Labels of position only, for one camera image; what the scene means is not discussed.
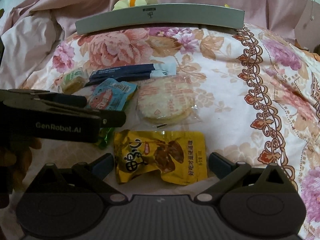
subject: green snack package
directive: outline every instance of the green snack package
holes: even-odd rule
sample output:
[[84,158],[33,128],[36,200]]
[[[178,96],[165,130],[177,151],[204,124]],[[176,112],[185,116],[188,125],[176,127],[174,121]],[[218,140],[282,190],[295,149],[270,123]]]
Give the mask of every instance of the green snack package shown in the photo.
[[[88,100],[87,108],[123,111],[136,89],[135,84],[108,78],[95,88]],[[100,149],[105,149],[112,138],[113,131],[114,128],[100,129],[99,140],[95,145]]]

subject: bed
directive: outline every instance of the bed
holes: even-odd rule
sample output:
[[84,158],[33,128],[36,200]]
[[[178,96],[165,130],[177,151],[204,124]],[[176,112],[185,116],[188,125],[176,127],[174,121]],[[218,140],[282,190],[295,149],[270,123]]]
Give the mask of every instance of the bed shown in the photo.
[[[320,63],[289,43],[294,41],[293,30],[307,0],[159,0],[227,3],[246,11],[246,23],[240,30],[167,24],[77,35],[77,19],[108,11],[117,1],[22,2],[0,31],[7,47],[0,87],[55,90],[63,73],[80,66],[94,71],[174,62],[178,73],[191,78],[201,122],[170,129],[203,132],[207,155],[215,151],[254,167],[281,165],[308,210],[300,236],[320,239]],[[103,49],[108,47],[116,53]],[[120,130],[135,128],[134,109],[132,102]],[[42,143],[41,150],[33,151],[26,187],[45,163],[68,168],[113,151],[112,145],[99,150],[87,143]],[[194,196],[217,180],[209,174],[206,180],[182,187],[162,181],[153,172],[122,185],[116,183],[114,172],[105,178],[128,197],[137,193]],[[0,213],[1,227],[10,240],[23,236],[14,213],[21,194],[14,192],[10,206]]]

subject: paisley border pattern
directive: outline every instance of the paisley border pattern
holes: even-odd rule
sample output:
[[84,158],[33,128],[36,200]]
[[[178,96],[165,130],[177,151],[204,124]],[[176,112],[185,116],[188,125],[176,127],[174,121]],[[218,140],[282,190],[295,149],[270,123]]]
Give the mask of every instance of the paisley border pattern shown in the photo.
[[252,105],[258,112],[256,119],[250,125],[252,128],[261,130],[263,135],[268,138],[265,142],[264,150],[258,157],[258,161],[263,164],[278,163],[287,176],[290,178],[295,188],[298,185],[294,181],[295,169],[288,165],[289,159],[285,152],[285,140],[281,133],[282,123],[278,115],[278,109],[272,105],[272,100],[268,96],[268,88],[263,84],[263,79],[259,76],[259,64],[263,62],[261,57],[262,47],[258,44],[258,40],[254,34],[244,26],[243,29],[237,30],[237,34],[233,36],[246,47],[243,54],[238,57],[244,69],[238,75],[244,80],[249,87],[248,94],[244,100]]
[[320,87],[319,82],[313,72],[311,73],[311,78],[311,97],[316,101],[313,107],[316,110],[316,116],[318,117],[320,124]]

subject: snack package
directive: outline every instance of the snack package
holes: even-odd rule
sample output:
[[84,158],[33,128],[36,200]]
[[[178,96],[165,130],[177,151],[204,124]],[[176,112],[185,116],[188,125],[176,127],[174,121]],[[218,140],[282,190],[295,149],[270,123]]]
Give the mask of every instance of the snack package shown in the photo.
[[119,0],[113,10],[148,4],[157,4],[158,0]]
[[62,78],[62,82],[58,87],[58,92],[72,95],[77,92],[88,82],[89,75],[87,71],[80,67],[77,68],[67,74],[65,74]]
[[89,82],[85,86],[100,84],[107,78],[114,78],[118,82],[135,82],[150,78],[173,76],[177,74],[176,65],[175,62],[150,63],[100,69],[92,72],[89,77]]
[[196,131],[130,131],[114,138],[116,176],[119,183],[154,171],[164,181],[189,185],[206,179],[204,135]]
[[87,99],[87,102],[89,102],[91,100],[93,92],[95,91],[97,86],[98,85],[93,85],[93,86],[90,86],[90,87],[81,88],[79,91],[73,93],[73,95],[75,95],[75,96],[83,96],[83,97],[85,97]]
[[190,78],[181,74],[142,83],[137,108],[139,116],[157,128],[185,119],[185,123],[199,121]]
[[[98,85],[92,96],[88,97],[88,108],[102,110],[122,111],[132,98],[137,85],[128,82],[117,82],[113,78],[108,78]],[[89,92],[90,87],[84,88],[84,92]],[[99,133],[99,140],[96,143],[100,149],[104,149],[110,142],[114,128],[102,128]]]

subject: floral bedsheet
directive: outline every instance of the floral bedsheet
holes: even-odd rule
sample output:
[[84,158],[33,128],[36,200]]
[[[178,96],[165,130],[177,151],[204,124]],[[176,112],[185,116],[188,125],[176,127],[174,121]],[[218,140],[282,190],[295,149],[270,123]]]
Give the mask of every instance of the floral bedsheet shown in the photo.
[[[207,155],[216,151],[254,167],[278,163],[308,210],[300,236],[320,239],[320,63],[280,36],[250,24],[241,30],[152,27],[91,36],[75,33],[57,47],[46,75],[34,73],[23,87],[54,90],[63,73],[80,66],[90,73],[152,62],[176,62],[177,72],[189,75],[193,83],[201,122],[172,129],[203,132]],[[134,119],[134,106],[128,111],[123,128]],[[43,149],[34,152],[25,183],[46,162],[70,167],[101,154],[92,145],[45,140]],[[195,195],[214,181],[211,177],[180,187],[154,174],[125,185],[117,185],[114,174],[106,178],[128,195]]]

